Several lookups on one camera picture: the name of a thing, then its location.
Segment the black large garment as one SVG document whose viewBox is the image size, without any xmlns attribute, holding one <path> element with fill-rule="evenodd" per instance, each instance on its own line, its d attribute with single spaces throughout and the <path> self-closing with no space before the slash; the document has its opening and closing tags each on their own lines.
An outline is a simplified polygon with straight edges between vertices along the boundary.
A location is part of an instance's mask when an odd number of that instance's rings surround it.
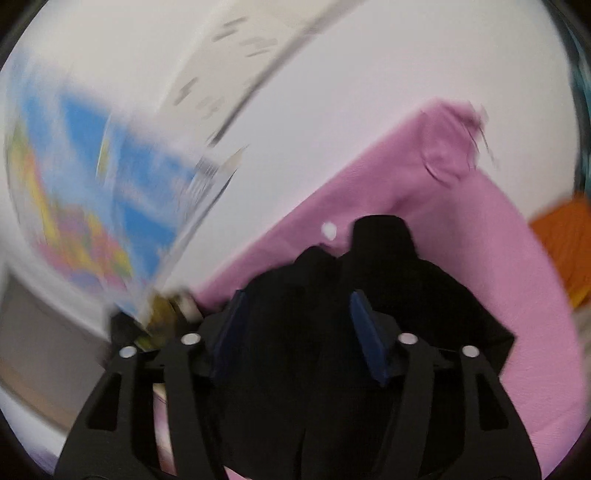
<svg viewBox="0 0 591 480">
<path fill-rule="evenodd" d="M 475 346 L 495 372 L 514 334 L 472 292 L 418 255 L 406 223 L 373 215 L 353 225 L 342 256 L 312 246 L 252 278 L 245 334 L 219 383 L 222 461 L 252 479 L 377 479 L 384 389 L 370 375 L 349 300 L 431 346 Z"/>
</svg>

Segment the olive brown folded garment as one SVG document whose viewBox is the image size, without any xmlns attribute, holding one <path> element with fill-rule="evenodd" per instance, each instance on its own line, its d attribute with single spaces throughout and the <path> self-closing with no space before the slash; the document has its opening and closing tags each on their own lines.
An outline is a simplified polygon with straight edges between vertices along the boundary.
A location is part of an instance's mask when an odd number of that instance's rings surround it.
<svg viewBox="0 0 591 480">
<path fill-rule="evenodd" d="M 151 297 L 146 323 L 135 340 L 140 350 L 160 349 L 176 336 L 177 327 L 184 318 L 179 307 L 181 299 L 179 294 L 154 294 Z"/>
</svg>

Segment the colourful wall map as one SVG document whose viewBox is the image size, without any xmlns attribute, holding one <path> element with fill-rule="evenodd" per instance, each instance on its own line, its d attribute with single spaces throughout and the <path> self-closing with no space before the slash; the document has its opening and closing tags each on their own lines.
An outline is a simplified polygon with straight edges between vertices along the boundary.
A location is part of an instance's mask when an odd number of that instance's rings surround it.
<svg viewBox="0 0 591 480">
<path fill-rule="evenodd" d="M 28 244 L 82 292 L 139 312 L 238 157 L 218 160 L 28 57 L 3 77 L 8 187 Z"/>
</svg>

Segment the orange cloth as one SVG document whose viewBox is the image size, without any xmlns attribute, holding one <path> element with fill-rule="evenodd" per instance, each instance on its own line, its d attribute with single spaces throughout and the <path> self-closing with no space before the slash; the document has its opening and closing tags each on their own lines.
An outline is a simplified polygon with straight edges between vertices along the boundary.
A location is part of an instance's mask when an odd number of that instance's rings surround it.
<svg viewBox="0 0 591 480">
<path fill-rule="evenodd" d="M 530 226 L 551 258 L 574 309 L 590 303 L 590 199 L 576 195 Z"/>
</svg>

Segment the pink bed sheet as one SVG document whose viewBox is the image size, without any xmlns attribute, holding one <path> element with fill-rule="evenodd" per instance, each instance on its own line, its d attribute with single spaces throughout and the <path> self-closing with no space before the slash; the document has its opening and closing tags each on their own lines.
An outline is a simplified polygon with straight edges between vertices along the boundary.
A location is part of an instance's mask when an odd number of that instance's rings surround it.
<svg viewBox="0 0 591 480">
<path fill-rule="evenodd" d="M 481 125 L 468 103 L 422 107 L 217 270 L 204 275 L 197 260 L 185 267 L 197 301 L 214 308 L 257 273 L 311 245 L 342 253 L 362 216 L 404 218 L 421 256 L 466 286 L 516 335 L 501 380 L 549 475 L 586 423 L 582 350 L 548 255 L 477 166 Z"/>
</svg>

